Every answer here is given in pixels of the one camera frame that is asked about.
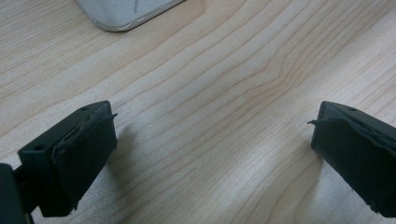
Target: white device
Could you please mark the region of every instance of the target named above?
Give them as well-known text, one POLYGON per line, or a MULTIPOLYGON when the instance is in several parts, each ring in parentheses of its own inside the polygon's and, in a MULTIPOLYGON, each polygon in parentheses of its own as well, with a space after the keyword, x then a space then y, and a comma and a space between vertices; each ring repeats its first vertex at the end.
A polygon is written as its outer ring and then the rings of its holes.
POLYGON ((127 31, 185 0, 76 0, 88 17, 106 31, 127 31))

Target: wood grain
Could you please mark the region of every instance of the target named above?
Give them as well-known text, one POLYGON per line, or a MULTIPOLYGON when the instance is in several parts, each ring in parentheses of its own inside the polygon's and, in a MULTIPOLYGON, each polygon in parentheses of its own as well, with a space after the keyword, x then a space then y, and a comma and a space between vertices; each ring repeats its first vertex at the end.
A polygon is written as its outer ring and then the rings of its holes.
POLYGON ((0 1, 0 161, 108 99, 119 146, 37 223, 394 223, 309 146, 321 101, 396 126, 396 2, 188 0, 128 33, 0 1))

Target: white object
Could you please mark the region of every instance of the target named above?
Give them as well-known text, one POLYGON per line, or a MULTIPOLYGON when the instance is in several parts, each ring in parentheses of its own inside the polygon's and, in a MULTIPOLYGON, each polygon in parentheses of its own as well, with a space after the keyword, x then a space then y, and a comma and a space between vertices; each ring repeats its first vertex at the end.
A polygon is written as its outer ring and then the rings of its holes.
POLYGON ((184 0, 76 0, 88 17, 107 31, 126 31, 184 0))

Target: wooden table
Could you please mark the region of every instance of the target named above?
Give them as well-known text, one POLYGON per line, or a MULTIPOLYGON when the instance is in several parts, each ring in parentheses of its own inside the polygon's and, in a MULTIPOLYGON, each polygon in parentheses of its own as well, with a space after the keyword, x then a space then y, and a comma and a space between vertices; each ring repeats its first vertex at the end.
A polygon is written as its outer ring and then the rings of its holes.
POLYGON ((396 126, 396 1, 188 0, 128 33, 73 0, 0 2, 0 161, 109 100, 119 146, 37 223, 394 223, 310 139, 322 101, 396 126))

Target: light wood surface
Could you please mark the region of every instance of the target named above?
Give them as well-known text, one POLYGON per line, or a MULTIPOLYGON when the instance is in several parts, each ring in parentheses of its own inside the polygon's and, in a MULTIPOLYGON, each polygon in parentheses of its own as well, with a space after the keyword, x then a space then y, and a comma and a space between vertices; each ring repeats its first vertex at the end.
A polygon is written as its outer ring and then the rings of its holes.
POLYGON ((395 223, 309 146, 321 101, 396 126, 396 1, 188 0, 128 33, 72 0, 0 1, 0 162, 109 100, 119 146, 37 223, 395 223))

